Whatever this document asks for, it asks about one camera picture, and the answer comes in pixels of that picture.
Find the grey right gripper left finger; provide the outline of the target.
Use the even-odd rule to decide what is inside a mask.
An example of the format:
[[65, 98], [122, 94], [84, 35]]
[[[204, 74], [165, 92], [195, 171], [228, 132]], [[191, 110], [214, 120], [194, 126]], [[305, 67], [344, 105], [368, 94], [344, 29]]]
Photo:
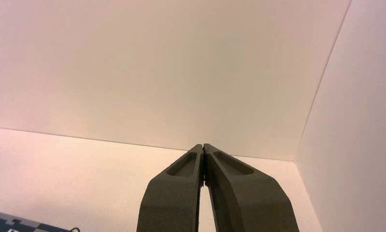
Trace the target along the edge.
[[197, 144], [148, 183], [138, 232], [196, 232], [203, 186], [203, 146]]

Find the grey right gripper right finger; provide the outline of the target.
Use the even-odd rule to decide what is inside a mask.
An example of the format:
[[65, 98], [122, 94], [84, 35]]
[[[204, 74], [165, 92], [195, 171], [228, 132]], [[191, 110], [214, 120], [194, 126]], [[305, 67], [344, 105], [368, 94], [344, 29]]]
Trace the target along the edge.
[[213, 145], [203, 150], [216, 231], [299, 231], [291, 201], [275, 178]]

